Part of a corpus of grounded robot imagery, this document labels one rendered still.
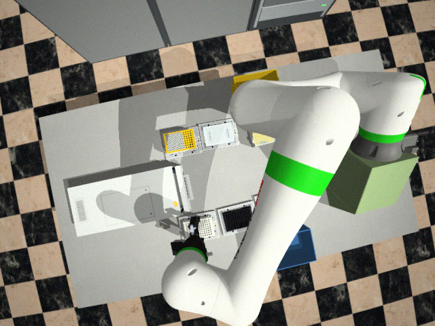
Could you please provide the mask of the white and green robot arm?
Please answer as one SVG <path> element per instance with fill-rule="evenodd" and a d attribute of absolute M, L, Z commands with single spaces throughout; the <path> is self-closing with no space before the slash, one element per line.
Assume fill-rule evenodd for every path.
<path fill-rule="evenodd" d="M 161 282 L 166 302 L 231 326 L 253 323 L 280 261 L 349 146 L 378 162 L 417 153 L 419 136 L 429 130 L 409 127 L 425 86 L 413 73 L 366 71 L 241 84 L 230 100 L 233 121 L 275 139 L 251 218 L 227 270 L 207 264 L 213 253 L 203 243 L 171 242 L 175 259 Z"/>

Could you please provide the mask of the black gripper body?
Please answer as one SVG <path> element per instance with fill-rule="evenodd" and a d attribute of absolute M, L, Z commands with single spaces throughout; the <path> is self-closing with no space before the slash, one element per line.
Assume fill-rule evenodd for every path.
<path fill-rule="evenodd" d="M 197 240 L 197 241 L 199 241 L 199 242 L 201 242 L 201 243 L 203 243 L 204 244 L 204 246 L 205 246 L 205 243 L 204 243 L 204 241 L 201 239 L 201 238 L 199 238 L 198 237 L 198 235 L 197 235 L 197 233 L 196 232 L 194 232 L 194 235 L 192 235 L 192 233 L 190 233 L 190 237 L 189 238 L 187 238 L 185 241 L 187 241 L 187 240 Z"/>

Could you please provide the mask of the blue open-top box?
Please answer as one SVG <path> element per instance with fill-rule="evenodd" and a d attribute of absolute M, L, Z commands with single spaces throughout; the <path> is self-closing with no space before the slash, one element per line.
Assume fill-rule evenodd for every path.
<path fill-rule="evenodd" d="M 317 261 L 311 229 L 302 224 L 276 270 Z"/>

